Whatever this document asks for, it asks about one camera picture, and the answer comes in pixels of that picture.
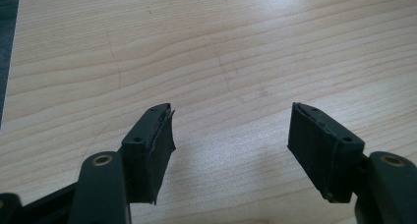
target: black bracket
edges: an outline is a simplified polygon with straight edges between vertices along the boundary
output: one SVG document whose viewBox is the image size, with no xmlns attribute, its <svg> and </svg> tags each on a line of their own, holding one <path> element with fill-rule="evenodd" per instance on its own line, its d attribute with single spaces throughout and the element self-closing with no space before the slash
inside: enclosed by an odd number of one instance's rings
<svg viewBox="0 0 417 224">
<path fill-rule="evenodd" d="M 169 103 L 149 109 L 119 151 L 87 158 L 79 181 L 22 206 L 15 194 L 0 195 L 0 223 L 131 223 L 130 203 L 156 203 L 171 153 Z"/>
<path fill-rule="evenodd" d="M 365 143 L 329 115 L 292 106 L 288 148 L 329 202 L 358 196 L 358 223 L 417 223 L 417 168 L 388 153 L 363 154 Z"/>
</svg>

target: wooden table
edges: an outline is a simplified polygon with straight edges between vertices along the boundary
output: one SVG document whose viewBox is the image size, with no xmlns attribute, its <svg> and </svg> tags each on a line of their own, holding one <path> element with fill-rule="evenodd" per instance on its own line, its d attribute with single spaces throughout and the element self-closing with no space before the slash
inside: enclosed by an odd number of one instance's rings
<svg viewBox="0 0 417 224">
<path fill-rule="evenodd" d="M 171 102 L 178 149 L 134 223 L 355 223 L 287 149 L 291 104 L 417 163 L 416 53 L 417 0 L 21 0 L 0 191 L 73 183 Z"/>
</svg>

